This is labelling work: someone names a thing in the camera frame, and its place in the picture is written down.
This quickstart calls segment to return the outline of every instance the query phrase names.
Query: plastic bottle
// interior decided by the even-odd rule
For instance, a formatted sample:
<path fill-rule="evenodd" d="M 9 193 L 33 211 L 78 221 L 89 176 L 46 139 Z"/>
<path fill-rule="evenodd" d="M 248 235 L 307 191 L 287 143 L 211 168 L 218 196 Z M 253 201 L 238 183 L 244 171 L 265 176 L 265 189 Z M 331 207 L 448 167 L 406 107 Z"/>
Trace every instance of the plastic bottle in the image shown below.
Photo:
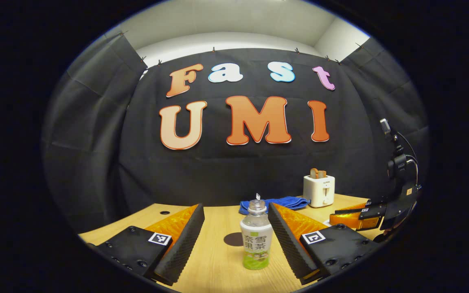
<path fill-rule="evenodd" d="M 272 226 L 266 211 L 265 201 L 257 193 L 256 199 L 249 202 L 249 215 L 240 221 L 246 269 L 263 269 L 269 265 Z"/>

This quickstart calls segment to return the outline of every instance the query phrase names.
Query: bottle label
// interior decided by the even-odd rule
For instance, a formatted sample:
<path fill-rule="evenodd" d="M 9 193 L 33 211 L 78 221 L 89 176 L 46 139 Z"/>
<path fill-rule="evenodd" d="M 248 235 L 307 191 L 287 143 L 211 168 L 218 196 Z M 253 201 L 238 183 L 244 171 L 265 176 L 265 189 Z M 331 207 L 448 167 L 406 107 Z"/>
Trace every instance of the bottle label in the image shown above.
<path fill-rule="evenodd" d="M 240 223 L 243 237 L 243 265 L 247 269 L 263 269 L 269 264 L 272 226 L 250 227 Z"/>

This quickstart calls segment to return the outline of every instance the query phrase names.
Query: wooden table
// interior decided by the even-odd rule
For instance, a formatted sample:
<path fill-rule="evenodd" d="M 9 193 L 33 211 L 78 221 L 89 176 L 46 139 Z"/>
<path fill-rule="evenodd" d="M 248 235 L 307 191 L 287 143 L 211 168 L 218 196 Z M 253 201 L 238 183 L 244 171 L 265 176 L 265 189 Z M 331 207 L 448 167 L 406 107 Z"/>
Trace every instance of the wooden table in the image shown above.
<path fill-rule="evenodd" d="M 298 212 L 324 222 L 335 210 L 364 202 L 366 199 L 363 198 L 334 195 L 334 204 L 331 206 L 322 208 L 307 206 Z M 187 206 L 152 204 L 115 223 L 79 236 L 88 243 L 99 245 L 128 226 L 145 228 L 184 208 Z M 161 285 L 183 293 L 288 293 L 311 285 L 312 283 L 302 286 L 296 279 L 274 233 L 268 267 L 258 271 L 250 271 L 243 267 L 243 247 L 224 243 L 225 235 L 240 232 L 240 221 L 245 216 L 238 213 L 239 209 L 240 206 L 204 207 L 205 221 L 178 282 L 171 287 Z M 168 211 L 170 214 L 161 215 L 161 211 Z M 372 240 L 382 232 L 374 229 L 359 233 Z"/>

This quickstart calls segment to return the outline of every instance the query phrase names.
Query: ceiling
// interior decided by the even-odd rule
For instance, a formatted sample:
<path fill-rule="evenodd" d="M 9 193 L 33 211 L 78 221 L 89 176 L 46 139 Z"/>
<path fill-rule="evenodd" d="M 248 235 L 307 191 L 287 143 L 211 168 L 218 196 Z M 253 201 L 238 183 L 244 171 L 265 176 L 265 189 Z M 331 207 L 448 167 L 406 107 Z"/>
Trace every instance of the ceiling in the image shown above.
<path fill-rule="evenodd" d="M 121 24 L 135 50 L 208 32 L 272 35 L 314 46 L 335 15 L 303 0 L 168 0 Z"/>

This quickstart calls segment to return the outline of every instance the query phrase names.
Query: white wall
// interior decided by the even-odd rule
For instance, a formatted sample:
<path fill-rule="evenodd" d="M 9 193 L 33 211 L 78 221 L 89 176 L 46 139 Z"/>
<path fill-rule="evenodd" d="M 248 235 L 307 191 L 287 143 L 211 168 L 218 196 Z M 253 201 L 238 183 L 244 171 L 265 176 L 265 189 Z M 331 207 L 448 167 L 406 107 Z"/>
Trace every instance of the white wall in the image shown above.
<path fill-rule="evenodd" d="M 192 54 L 210 52 L 213 47 L 215 47 L 215 50 L 271 48 L 292 52 L 295 48 L 298 48 L 300 52 L 320 56 L 320 53 L 309 45 L 282 39 L 281 37 L 244 32 L 212 32 L 175 37 L 174 39 L 167 39 L 140 48 L 136 52 L 140 57 L 146 56 L 144 62 L 148 67 L 151 67 L 157 65 L 159 59 L 166 62 Z"/>
<path fill-rule="evenodd" d="M 314 48 L 320 56 L 342 61 L 370 37 L 352 24 L 336 18 Z"/>

